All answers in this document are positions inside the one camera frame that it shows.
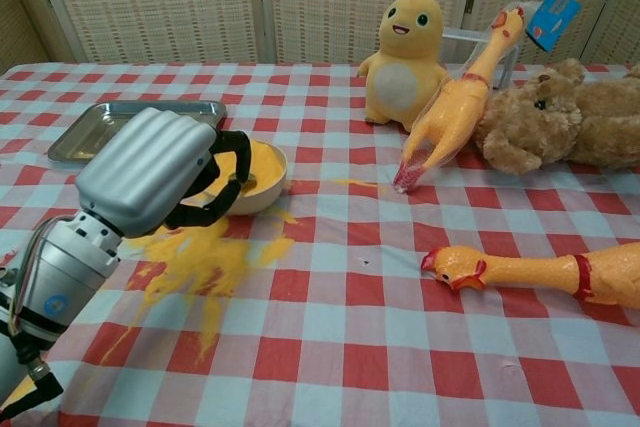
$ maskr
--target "table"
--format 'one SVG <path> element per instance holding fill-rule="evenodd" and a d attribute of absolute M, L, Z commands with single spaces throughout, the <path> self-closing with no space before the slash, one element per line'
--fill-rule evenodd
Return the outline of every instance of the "table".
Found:
<path fill-rule="evenodd" d="M 540 69 L 518 65 L 512 81 Z M 221 98 L 225 128 L 287 154 L 278 206 L 297 222 L 283 227 L 286 255 L 228 299 L 215 349 L 197 361 L 202 306 L 175 294 L 100 365 L 146 285 L 132 282 L 146 264 L 125 255 L 48 356 L 65 393 L 12 425 L 640 426 L 640 312 L 544 289 L 451 293 L 419 272 L 447 244 L 555 256 L 637 239 L 637 172 L 558 163 L 515 179 L 467 148 L 412 196 L 395 194 L 405 135 L 363 121 L 355 72 L 49 63 L 2 77 L 0 254 L 77 208 L 76 172 L 49 164 L 46 149 L 110 99 Z M 625 72 L 589 66 L 587 81 Z M 259 242 L 264 222 L 229 230 Z"/>

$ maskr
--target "silver tray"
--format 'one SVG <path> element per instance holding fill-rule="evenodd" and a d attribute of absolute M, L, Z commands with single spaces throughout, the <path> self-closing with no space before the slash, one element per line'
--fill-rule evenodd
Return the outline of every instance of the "silver tray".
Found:
<path fill-rule="evenodd" d="M 129 119 L 147 107 L 172 110 L 217 127 L 227 109 L 217 101 L 127 100 L 89 107 L 49 148 L 56 162 L 88 163 Z"/>

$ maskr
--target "white belly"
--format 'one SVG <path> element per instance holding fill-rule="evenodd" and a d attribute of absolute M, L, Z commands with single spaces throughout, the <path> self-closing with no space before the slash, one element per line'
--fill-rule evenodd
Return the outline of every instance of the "white belly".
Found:
<path fill-rule="evenodd" d="M 375 92 L 378 100 L 394 110 L 408 110 L 418 95 L 418 80 L 406 64 L 385 64 L 376 72 Z"/>

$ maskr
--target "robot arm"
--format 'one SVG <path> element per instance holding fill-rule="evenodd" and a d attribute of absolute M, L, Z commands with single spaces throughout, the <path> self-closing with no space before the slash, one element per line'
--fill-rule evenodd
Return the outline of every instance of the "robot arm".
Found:
<path fill-rule="evenodd" d="M 236 175 L 203 207 L 180 202 L 219 176 L 214 155 L 235 152 Z M 0 406 L 27 373 L 36 390 L 0 411 L 0 423 L 62 393 L 48 351 L 118 266 L 124 238 L 160 226 L 207 226 L 248 180 L 249 138 L 187 116 L 147 108 L 77 176 L 81 209 L 47 219 L 26 249 L 0 269 Z"/>

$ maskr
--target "plush toy eye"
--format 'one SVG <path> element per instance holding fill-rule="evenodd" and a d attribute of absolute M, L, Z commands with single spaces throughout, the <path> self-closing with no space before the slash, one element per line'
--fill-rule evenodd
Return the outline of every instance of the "plush toy eye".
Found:
<path fill-rule="evenodd" d="M 427 17 L 427 14 L 420 14 L 416 22 L 420 27 L 424 27 L 429 22 L 429 17 Z"/>

